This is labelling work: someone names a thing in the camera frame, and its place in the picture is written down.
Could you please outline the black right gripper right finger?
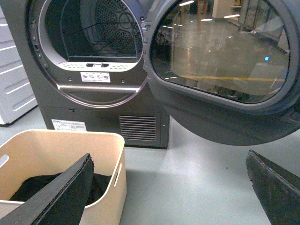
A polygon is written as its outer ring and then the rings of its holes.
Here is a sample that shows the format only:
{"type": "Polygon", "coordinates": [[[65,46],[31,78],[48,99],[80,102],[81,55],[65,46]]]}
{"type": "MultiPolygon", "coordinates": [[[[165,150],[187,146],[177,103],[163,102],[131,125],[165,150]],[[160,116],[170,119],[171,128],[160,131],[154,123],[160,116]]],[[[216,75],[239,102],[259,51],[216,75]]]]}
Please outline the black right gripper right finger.
{"type": "Polygon", "coordinates": [[[259,153],[249,150],[247,174],[272,225],[300,223],[300,178],[259,153]]]}

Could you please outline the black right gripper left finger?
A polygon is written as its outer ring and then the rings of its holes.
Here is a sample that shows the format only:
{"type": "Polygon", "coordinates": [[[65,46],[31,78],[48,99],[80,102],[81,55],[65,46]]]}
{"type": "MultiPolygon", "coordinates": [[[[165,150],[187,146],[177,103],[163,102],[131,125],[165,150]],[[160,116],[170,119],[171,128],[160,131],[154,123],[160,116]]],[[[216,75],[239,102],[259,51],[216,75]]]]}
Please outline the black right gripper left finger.
{"type": "Polygon", "coordinates": [[[80,224],[94,173],[89,153],[0,219],[2,225],[80,224]]]}

